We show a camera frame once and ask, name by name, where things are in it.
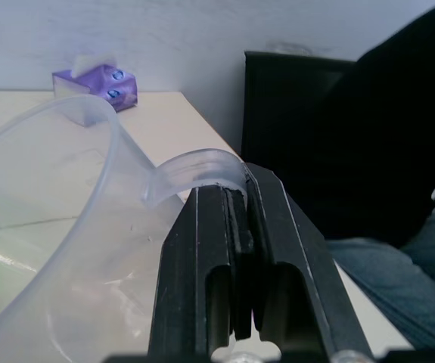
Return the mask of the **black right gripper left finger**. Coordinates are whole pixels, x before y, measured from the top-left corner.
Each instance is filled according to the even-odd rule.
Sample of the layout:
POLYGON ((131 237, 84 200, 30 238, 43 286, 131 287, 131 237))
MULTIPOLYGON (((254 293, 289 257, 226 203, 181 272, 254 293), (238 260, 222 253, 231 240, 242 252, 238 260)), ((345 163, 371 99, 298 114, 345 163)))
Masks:
POLYGON ((240 191, 195 188, 163 242, 150 356, 210 356, 251 335, 254 245, 240 191))

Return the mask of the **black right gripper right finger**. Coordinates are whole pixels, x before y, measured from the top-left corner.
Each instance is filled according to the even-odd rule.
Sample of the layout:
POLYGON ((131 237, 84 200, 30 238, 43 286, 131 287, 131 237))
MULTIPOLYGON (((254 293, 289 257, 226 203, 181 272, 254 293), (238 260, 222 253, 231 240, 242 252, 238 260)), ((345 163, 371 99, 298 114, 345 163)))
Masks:
POLYGON ((248 163, 256 328, 283 356, 373 356, 322 234, 270 170, 248 163))

